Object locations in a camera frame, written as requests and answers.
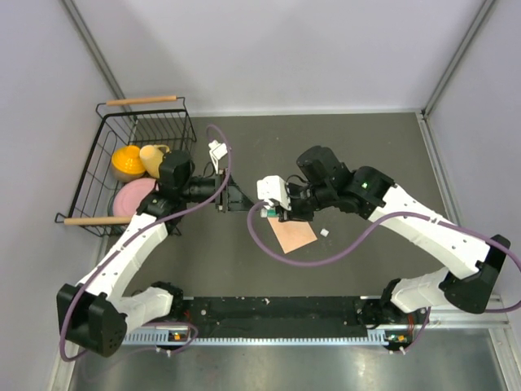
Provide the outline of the white green glue stick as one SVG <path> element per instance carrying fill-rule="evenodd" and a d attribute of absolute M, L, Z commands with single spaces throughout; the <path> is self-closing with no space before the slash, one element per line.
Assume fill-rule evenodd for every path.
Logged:
<path fill-rule="evenodd" d="M 260 211 L 260 216 L 262 218 L 277 218 L 278 213 L 277 213 L 276 209 L 262 209 Z"/>

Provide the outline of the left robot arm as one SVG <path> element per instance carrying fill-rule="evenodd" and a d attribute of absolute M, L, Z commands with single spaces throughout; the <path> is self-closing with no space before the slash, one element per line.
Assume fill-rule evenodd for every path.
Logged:
<path fill-rule="evenodd" d="M 65 284 L 58 291 L 59 352 L 64 361 L 71 361 L 66 342 L 107 358 L 128 334 L 147 323 L 157 319 L 175 323 L 182 318 L 185 305 L 180 288 L 156 282 L 127 297 L 127 286 L 183 216 L 207 204 L 224 212 L 247 212 L 253 205 L 229 170 L 206 178 L 195 176 L 194 168 L 187 152 L 164 155 L 154 189 L 142 200 L 124 234 L 80 282 Z"/>

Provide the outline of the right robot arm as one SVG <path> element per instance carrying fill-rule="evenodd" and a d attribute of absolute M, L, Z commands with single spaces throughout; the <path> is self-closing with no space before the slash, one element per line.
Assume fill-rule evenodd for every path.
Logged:
<path fill-rule="evenodd" d="M 390 282 L 379 303 L 387 321 L 440 305 L 470 314 L 487 311 L 508 240 L 496 236 L 490 244 L 488 238 L 464 232 L 381 171 L 369 166 L 350 170 L 328 147 L 311 147 L 296 163 L 298 183 L 276 178 L 271 186 L 280 221 L 310 222 L 316 212 L 336 208 L 393 231 L 441 263 L 436 272 Z"/>

